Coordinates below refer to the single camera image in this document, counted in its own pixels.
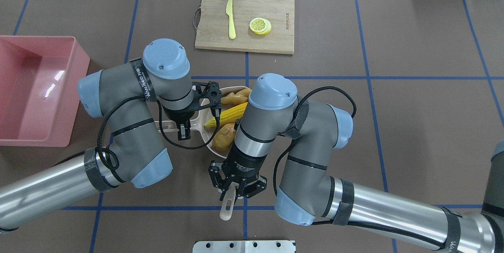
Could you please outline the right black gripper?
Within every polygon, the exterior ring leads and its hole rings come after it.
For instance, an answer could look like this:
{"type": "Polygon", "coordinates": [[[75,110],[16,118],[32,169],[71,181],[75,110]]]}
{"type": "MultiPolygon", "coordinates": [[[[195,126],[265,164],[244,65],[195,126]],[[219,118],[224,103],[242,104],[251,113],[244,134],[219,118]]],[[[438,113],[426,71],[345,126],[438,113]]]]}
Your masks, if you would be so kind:
{"type": "Polygon", "coordinates": [[[238,147],[231,147],[224,162],[212,161],[208,172],[214,187],[221,191],[219,201],[223,201],[225,194],[232,185],[238,183],[236,198],[251,198],[267,187],[267,178],[259,175],[259,171],[266,159],[264,156],[245,154],[238,147]]]}

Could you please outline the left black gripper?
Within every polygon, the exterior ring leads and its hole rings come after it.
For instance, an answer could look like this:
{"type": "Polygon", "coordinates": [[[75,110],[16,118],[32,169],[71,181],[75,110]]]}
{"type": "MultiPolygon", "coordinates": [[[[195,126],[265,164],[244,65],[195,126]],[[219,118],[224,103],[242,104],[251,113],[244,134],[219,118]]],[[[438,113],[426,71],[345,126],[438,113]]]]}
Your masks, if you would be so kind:
{"type": "Polygon", "coordinates": [[[196,109],[185,108],[182,110],[171,110],[163,106],[164,113],[169,120],[176,123],[178,126],[178,140],[183,141],[191,139],[191,118],[196,113],[196,109]]]}

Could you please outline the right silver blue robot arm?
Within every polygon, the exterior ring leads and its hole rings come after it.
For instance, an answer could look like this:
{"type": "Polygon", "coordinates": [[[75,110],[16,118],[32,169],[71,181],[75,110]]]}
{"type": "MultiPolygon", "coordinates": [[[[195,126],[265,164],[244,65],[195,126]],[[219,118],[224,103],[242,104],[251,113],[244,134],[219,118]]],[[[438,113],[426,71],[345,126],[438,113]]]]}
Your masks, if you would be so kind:
{"type": "Polygon", "coordinates": [[[360,185],[332,174],[332,158],[354,130],[351,111],[313,99],[342,88],[323,86],[300,95],[290,79],[258,77],[245,113],[232,123],[234,138],[213,183],[223,194],[252,197],[275,187],[276,214],[297,226],[359,227],[403,239],[436,253],[503,252],[503,142],[495,148],[479,213],[461,214],[360,185]]]}

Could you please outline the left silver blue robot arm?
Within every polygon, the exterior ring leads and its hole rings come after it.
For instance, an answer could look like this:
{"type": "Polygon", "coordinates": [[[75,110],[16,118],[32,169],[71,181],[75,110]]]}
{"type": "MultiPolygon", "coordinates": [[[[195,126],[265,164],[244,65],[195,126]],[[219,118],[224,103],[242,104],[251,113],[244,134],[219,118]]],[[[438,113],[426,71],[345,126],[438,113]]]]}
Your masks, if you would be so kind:
{"type": "Polygon", "coordinates": [[[95,194],[131,182],[153,185],[173,166],[148,102],[169,111],[193,101],[185,48],[173,39],[147,44],[141,58],[100,70],[78,82],[86,112],[103,118],[93,147],[1,188],[1,234],[95,194]]]}

